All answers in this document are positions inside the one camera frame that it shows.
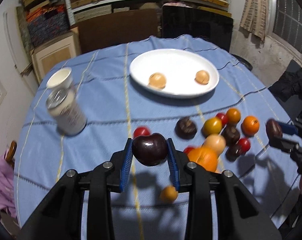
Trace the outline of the white drink can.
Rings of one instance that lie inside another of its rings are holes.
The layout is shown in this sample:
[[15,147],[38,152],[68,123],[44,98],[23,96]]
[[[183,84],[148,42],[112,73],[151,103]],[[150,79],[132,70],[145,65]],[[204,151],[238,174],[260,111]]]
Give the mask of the white drink can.
[[46,100],[46,107],[61,133],[75,136],[85,128],[87,117],[78,105],[72,89],[52,91]]

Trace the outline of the wooden chair back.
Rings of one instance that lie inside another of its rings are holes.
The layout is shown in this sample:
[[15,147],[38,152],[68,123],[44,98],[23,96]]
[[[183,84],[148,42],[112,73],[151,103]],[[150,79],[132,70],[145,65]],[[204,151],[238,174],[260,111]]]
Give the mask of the wooden chair back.
[[12,141],[10,144],[10,147],[7,151],[7,153],[5,154],[5,161],[10,164],[11,166],[14,166],[14,155],[17,149],[17,142],[16,141]]

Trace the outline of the red cherry tomato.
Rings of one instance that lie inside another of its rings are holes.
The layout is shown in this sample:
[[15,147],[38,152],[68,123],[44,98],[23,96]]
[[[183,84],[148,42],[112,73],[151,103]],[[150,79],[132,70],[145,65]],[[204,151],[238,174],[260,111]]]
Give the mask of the red cherry tomato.
[[133,138],[137,138],[139,136],[149,136],[151,132],[148,127],[146,126],[139,126],[135,129],[133,133]]

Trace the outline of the large pale yellow pear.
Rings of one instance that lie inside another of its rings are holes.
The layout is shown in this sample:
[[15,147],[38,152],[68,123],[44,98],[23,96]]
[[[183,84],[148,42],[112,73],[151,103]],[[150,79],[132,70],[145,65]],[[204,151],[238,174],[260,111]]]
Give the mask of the large pale yellow pear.
[[164,89],[166,86],[166,77],[161,73],[154,73],[149,77],[149,85],[157,89]]

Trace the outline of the small mandarin orange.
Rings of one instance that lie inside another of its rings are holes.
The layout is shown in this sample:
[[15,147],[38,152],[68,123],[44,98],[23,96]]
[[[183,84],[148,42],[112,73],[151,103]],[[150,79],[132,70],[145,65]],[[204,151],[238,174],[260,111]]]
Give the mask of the small mandarin orange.
[[256,117],[249,115],[244,118],[241,124],[241,129],[246,136],[253,137],[256,133],[258,133],[260,123]]

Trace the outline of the dark plum right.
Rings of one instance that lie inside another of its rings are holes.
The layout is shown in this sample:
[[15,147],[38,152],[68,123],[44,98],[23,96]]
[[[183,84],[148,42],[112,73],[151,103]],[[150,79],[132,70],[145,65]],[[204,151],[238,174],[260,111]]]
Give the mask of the dark plum right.
[[241,155],[242,155],[242,148],[238,144],[230,146],[225,153],[226,159],[230,162],[234,162]]

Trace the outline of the blue checked tablecloth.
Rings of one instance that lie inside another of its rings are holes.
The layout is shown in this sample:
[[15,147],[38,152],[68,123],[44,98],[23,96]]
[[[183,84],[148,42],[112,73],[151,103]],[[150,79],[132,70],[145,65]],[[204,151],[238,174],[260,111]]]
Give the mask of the blue checked tablecloth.
[[[218,69],[216,89],[197,99],[164,98],[148,92],[129,77],[129,66],[138,55],[163,48],[197,53]],[[62,136],[48,114],[47,80],[62,67],[72,70],[77,102],[88,119],[84,130],[74,137]],[[15,154],[15,205],[22,226],[55,182],[69,169],[93,170],[124,149],[127,138],[138,126],[172,138],[175,148],[199,146],[205,120],[236,107],[242,118],[253,115],[260,122],[257,135],[250,138],[250,151],[235,162],[222,154],[218,170],[231,170],[253,194],[278,228],[299,196],[297,166],[290,156],[267,147],[265,122],[290,117],[265,85],[225,50],[200,38],[183,35],[174,39],[150,37],[92,51],[58,63],[43,79],[30,105]],[[174,127],[190,116],[198,133],[191,141],[176,136]],[[112,217],[116,239],[184,239],[188,193],[179,194],[172,205],[159,200],[162,188],[170,184],[167,163],[145,167],[135,159],[126,191],[112,193]]]

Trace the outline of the dark wrinkled fruit front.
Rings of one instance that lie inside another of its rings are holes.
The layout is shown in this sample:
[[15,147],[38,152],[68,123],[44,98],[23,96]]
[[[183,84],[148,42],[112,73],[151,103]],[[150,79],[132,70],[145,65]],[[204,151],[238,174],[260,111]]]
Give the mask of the dark wrinkled fruit front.
[[266,133],[269,140],[272,140],[274,137],[282,138],[282,129],[275,119],[267,120]]

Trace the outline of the yellow orange tomato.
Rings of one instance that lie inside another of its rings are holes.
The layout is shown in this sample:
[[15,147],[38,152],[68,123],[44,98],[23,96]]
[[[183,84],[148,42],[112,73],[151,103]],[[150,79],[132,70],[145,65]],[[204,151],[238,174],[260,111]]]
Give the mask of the yellow orange tomato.
[[222,121],[218,117],[210,118],[206,120],[201,129],[204,137],[208,137],[212,134],[219,134],[222,130]]

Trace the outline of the small red tomato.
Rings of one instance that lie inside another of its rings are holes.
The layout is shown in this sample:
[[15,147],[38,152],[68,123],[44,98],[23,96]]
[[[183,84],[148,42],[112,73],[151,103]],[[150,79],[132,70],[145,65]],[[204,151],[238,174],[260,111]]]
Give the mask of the small red tomato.
[[251,143],[248,138],[241,138],[237,144],[240,146],[242,154],[246,154],[251,148]]
[[216,114],[216,117],[220,119],[222,127],[225,127],[229,122],[228,116],[225,113],[219,112]]

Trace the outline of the large orange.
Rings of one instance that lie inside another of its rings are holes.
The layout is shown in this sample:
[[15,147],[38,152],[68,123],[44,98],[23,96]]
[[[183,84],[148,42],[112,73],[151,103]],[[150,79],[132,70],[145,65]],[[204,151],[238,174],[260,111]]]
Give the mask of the large orange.
[[201,146],[190,151],[187,155],[189,161],[195,162],[209,172],[216,172],[218,166],[218,156],[216,152],[207,147]]

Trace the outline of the dark purple plum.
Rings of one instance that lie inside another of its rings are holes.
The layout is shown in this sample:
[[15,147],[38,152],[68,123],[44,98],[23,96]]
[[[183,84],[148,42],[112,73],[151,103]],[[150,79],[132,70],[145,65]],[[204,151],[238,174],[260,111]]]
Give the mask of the dark purple plum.
[[132,153],[144,166],[156,166],[166,161],[168,146],[159,133],[139,136],[133,140]]

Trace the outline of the black bag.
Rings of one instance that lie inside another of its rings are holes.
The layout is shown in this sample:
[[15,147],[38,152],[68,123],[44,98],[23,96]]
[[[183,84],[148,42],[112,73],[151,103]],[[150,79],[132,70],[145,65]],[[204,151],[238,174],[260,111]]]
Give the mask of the black bag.
[[302,119],[302,68],[296,61],[268,89],[291,120]]

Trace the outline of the pale orange round fruit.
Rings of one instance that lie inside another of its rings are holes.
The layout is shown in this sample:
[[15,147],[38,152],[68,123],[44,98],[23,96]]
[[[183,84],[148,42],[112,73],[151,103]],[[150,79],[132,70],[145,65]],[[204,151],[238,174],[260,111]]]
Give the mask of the pale orange round fruit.
[[223,136],[211,134],[205,139],[203,146],[212,149],[219,157],[224,152],[227,145]]

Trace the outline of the pink cloth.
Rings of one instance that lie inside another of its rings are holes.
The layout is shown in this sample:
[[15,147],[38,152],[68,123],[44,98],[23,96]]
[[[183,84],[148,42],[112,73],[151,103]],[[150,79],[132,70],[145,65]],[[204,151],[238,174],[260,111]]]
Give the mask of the pink cloth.
[[17,218],[14,201],[14,169],[5,160],[8,148],[0,156],[0,212]]

